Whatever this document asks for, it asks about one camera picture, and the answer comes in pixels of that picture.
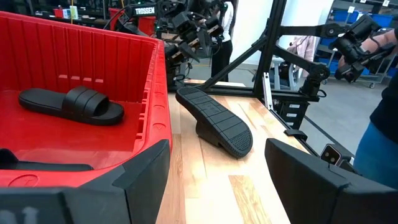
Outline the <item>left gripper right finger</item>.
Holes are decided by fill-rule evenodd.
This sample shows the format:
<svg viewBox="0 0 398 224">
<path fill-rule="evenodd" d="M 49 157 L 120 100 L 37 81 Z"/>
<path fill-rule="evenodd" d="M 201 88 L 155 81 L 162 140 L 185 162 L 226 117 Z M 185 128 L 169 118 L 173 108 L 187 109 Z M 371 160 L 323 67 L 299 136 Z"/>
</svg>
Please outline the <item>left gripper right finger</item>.
<svg viewBox="0 0 398 224">
<path fill-rule="evenodd" d="M 291 224 L 398 224 L 398 190 L 274 138 L 264 154 Z"/>
</svg>

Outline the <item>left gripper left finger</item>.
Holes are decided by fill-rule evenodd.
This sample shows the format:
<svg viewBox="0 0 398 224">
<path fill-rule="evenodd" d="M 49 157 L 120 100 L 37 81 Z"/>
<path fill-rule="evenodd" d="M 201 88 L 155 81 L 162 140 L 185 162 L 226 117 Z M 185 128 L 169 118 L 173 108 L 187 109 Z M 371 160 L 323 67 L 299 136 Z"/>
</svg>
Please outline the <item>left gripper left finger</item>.
<svg viewBox="0 0 398 224">
<path fill-rule="evenodd" d="M 83 187 L 93 190 L 80 209 L 80 224 L 155 224 L 170 167 L 163 139 Z"/>
</svg>

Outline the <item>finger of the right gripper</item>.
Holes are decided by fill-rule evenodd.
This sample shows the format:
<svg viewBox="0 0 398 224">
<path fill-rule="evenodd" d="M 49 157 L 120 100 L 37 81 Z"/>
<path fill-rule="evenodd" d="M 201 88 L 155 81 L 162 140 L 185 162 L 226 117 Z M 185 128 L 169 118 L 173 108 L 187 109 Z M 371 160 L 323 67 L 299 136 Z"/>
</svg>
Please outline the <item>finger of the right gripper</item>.
<svg viewBox="0 0 398 224">
<path fill-rule="evenodd" d="M 186 43 L 182 42 L 178 45 L 178 50 L 184 55 L 186 58 L 192 58 L 197 62 L 200 62 L 197 54 L 192 50 L 192 48 Z"/>
<path fill-rule="evenodd" d="M 205 56 L 209 57 L 211 54 L 211 45 L 212 45 L 211 36 L 207 32 L 207 30 L 200 28 L 197 32 L 197 37 L 199 40 L 200 47 L 203 49 Z"/>
</svg>

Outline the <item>person's forearm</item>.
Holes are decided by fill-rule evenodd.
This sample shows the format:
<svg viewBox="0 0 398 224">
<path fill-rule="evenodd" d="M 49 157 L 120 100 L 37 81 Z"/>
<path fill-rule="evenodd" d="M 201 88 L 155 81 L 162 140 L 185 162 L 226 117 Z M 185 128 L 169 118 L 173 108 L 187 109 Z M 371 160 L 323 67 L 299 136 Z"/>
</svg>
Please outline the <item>person's forearm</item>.
<svg viewBox="0 0 398 224">
<path fill-rule="evenodd" d="M 386 45 L 386 44 L 393 44 L 394 50 L 392 54 L 398 52 L 398 29 L 390 30 L 381 35 L 377 35 L 372 38 L 366 39 L 362 44 L 361 48 L 364 51 L 369 51 L 371 53 L 375 52 L 378 48 Z"/>
</svg>

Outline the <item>red plastic bin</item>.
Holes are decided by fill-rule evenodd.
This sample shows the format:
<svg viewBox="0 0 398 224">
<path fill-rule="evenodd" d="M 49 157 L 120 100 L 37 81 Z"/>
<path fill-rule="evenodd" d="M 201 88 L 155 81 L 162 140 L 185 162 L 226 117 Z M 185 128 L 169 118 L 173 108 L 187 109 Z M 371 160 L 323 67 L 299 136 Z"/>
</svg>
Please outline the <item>red plastic bin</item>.
<svg viewBox="0 0 398 224">
<path fill-rule="evenodd" d="M 35 113 L 19 93 L 96 90 L 124 107 L 114 126 Z M 0 187 L 78 187 L 172 138 L 162 41 L 0 11 L 0 148 L 22 161 L 88 164 L 71 172 L 0 170 Z"/>
</svg>

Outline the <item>blue storage bin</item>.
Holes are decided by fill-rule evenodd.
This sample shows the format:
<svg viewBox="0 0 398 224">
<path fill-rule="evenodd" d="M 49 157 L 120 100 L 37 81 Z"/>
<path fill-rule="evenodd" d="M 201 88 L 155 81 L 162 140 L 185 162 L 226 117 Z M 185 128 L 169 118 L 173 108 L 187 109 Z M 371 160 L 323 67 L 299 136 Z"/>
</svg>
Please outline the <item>blue storage bin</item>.
<svg viewBox="0 0 398 224">
<path fill-rule="evenodd" d="M 381 27 L 390 27 L 390 24 L 394 18 L 394 16 L 382 14 L 372 14 L 371 17 Z"/>
<path fill-rule="evenodd" d="M 348 11 L 336 10 L 331 13 L 333 20 L 336 22 L 347 22 L 352 23 L 356 20 L 354 13 L 349 13 Z"/>
</svg>

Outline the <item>person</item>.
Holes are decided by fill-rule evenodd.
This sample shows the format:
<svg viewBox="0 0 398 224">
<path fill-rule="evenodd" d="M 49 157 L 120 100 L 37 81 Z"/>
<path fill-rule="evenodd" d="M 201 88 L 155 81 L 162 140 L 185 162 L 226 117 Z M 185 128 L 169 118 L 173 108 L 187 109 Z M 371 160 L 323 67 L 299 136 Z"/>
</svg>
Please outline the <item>person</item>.
<svg viewBox="0 0 398 224">
<path fill-rule="evenodd" d="M 398 77 L 382 91 L 356 150 L 354 169 L 363 177 L 398 189 Z"/>
<path fill-rule="evenodd" d="M 212 55 L 211 59 L 211 77 L 215 77 L 222 69 L 229 65 L 229 60 L 233 51 L 233 44 L 231 41 L 231 29 L 234 26 L 236 16 L 234 15 L 233 0 L 223 0 L 226 6 L 223 6 L 224 16 L 221 21 L 223 28 L 223 40 L 221 46 Z"/>
</svg>

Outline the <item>small red crate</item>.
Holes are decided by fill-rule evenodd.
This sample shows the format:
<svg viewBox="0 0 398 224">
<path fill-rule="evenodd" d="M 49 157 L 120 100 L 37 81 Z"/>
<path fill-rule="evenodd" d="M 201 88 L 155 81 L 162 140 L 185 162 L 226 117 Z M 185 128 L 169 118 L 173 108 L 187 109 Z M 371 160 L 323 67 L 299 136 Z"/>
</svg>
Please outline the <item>small red crate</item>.
<svg viewBox="0 0 398 224">
<path fill-rule="evenodd" d="M 119 12 L 119 9 L 109 8 L 109 18 L 114 17 L 114 19 L 109 24 L 109 30 L 117 31 L 118 18 L 124 14 L 124 11 Z M 143 33 L 153 37 L 155 35 L 155 20 L 156 17 L 140 17 L 136 19 L 138 29 Z"/>
</svg>

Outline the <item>white metal strip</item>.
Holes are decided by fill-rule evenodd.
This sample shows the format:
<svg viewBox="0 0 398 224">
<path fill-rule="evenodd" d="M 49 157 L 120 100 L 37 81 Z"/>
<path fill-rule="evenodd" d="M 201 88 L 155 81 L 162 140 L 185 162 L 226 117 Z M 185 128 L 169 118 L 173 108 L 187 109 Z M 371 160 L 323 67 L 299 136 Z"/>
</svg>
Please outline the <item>white metal strip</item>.
<svg viewBox="0 0 398 224">
<path fill-rule="evenodd" d="M 270 84 L 270 80 L 269 80 L 269 74 L 267 72 L 264 72 L 264 75 L 262 78 L 262 85 L 263 85 L 263 90 L 264 90 L 265 106 L 268 110 L 273 110 L 274 108 L 273 108 L 271 84 Z"/>
</svg>

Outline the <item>black controller box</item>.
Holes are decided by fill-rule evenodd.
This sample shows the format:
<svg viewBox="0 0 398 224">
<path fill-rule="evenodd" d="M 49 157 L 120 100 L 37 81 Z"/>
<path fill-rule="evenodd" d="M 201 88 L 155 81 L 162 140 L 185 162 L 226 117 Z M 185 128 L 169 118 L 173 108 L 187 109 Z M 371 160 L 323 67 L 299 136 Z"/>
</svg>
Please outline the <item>black controller box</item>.
<svg viewBox="0 0 398 224">
<path fill-rule="evenodd" d="M 309 105 L 307 101 L 278 101 L 274 109 L 292 129 L 300 129 Z"/>
</svg>

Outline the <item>pale pink garment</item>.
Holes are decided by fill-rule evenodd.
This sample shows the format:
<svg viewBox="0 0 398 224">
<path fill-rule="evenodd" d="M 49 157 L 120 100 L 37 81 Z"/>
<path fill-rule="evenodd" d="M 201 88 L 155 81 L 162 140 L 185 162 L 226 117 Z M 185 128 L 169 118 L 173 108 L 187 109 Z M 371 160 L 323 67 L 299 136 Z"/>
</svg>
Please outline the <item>pale pink garment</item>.
<svg viewBox="0 0 398 224">
<path fill-rule="evenodd" d="M 315 41 L 314 36 L 296 36 L 287 50 L 312 62 L 315 55 Z"/>
</svg>

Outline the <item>black aluminium frame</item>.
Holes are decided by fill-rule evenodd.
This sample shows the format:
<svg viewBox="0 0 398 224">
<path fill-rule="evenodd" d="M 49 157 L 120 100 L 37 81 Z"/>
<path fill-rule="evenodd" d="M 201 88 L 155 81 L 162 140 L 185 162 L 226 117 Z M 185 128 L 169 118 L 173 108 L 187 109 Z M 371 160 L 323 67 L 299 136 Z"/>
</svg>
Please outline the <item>black aluminium frame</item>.
<svg viewBox="0 0 398 224">
<path fill-rule="evenodd" d="M 277 45 L 278 39 L 283 36 L 280 34 L 280 28 L 282 27 L 281 22 L 286 3 L 287 0 L 273 0 L 270 17 L 267 20 L 266 28 L 260 38 L 255 41 L 247 51 L 231 62 L 214 78 L 210 78 L 205 83 L 197 85 L 196 88 L 211 95 L 245 96 L 262 99 L 264 98 L 262 78 L 264 72 L 269 71 L 272 57 L 275 55 L 308 71 L 310 75 L 304 81 L 303 87 L 301 87 L 298 92 L 274 90 L 272 91 L 272 96 L 288 101 L 298 100 L 318 102 L 320 99 L 318 96 L 320 84 L 328 77 L 329 70 L 326 66 L 320 63 L 310 62 Z M 242 64 L 257 51 L 261 52 L 261 57 L 257 67 L 254 86 L 252 88 L 227 86 L 223 86 L 221 88 L 215 87 L 218 81 L 224 78 L 229 72 L 232 72 L 232 70 Z"/>
</svg>

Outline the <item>black table edge bracket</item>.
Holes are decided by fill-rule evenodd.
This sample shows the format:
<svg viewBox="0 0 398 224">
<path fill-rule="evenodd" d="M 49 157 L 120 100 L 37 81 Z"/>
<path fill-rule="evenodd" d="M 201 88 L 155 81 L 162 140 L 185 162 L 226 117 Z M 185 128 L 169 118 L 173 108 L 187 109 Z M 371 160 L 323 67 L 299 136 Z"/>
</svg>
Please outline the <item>black table edge bracket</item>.
<svg viewBox="0 0 398 224">
<path fill-rule="evenodd" d="M 286 136 L 295 137 L 296 139 L 301 139 L 306 141 L 308 136 L 301 130 L 298 129 L 286 129 L 284 131 Z"/>
</svg>

